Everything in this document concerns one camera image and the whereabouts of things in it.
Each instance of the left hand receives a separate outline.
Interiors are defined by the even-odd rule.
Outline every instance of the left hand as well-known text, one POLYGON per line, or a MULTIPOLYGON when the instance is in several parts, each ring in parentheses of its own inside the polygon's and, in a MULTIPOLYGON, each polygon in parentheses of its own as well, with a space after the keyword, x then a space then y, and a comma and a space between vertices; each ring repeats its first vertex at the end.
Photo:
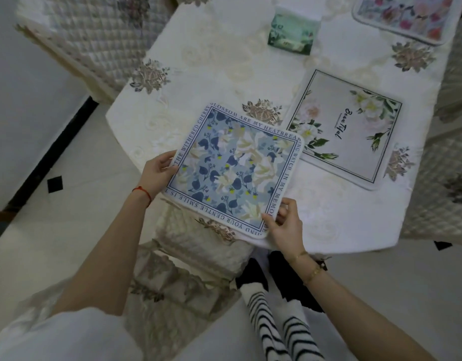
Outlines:
POLYGON ((169 167, 176 151, 168 151, 146 162, 138 186, 148 191, 152 200, 166 187, 173 175, 179 170, 178 165, 169 167))

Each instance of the right hand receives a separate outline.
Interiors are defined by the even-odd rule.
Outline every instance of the right hand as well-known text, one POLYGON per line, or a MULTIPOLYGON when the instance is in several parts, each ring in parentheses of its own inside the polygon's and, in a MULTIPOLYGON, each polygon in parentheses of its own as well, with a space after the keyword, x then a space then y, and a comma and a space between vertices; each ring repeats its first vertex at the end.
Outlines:
POLYGON ((285 259, 292 260, 305 251, 303 222, 299 219, 296 200, 283 198, 276 221, 269 214, 261 214, 261 216, 270 229, 276 247, 282 252, 285 259))

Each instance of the lace tablecloth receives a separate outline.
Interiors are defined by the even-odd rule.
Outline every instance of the lace tablecloth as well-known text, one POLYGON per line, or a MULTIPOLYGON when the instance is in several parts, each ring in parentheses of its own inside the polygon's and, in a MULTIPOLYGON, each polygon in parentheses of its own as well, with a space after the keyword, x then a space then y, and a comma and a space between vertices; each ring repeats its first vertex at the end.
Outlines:
MULTIPOLYGON (((108 111, 110 127, 142 170, 146 160, 182 145, 209 102, 279 121, 311 66, 397 96, 406 109, 379 190, 366 191, 300 161, 286 193, 298 201, 310 253, 395 245, 451 41, 429 47, 358 23, 351 15, 353 2, 185 0, 108 111), (267 45, 277 2, 321 18, 311 56, 267 45)), ((458 19, 452 17, 454 27, 458 19)), ((267 240, 236 237, 270 246, 267 240)))

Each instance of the white floor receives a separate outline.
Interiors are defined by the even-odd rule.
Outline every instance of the white floor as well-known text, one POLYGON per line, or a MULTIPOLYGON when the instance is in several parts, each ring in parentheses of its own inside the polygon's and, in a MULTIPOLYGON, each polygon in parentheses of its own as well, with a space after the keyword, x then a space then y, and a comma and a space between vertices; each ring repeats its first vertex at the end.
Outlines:
MULTIPOLYGON (((107 229, 139 172, 96 112, 0 238, 0 329, 17 303, 71 276, 107 229), (47 179, 64 189, 49 194, 47 179)), ((152 237, 148 210, 141 242, 152 237)), ((341 255, 329 272, 403 328, 437 359, 462 360, 462 247, 401 241, 381 252, 341 255)))

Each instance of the green card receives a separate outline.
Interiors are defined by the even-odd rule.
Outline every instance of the green card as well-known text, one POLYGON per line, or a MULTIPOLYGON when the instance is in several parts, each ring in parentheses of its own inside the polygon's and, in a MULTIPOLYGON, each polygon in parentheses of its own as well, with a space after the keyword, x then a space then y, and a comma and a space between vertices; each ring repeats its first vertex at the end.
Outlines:
POLYGON ((308 55, 320 22, 292 13, 277 12, 271 22, 270 46, 308 55))

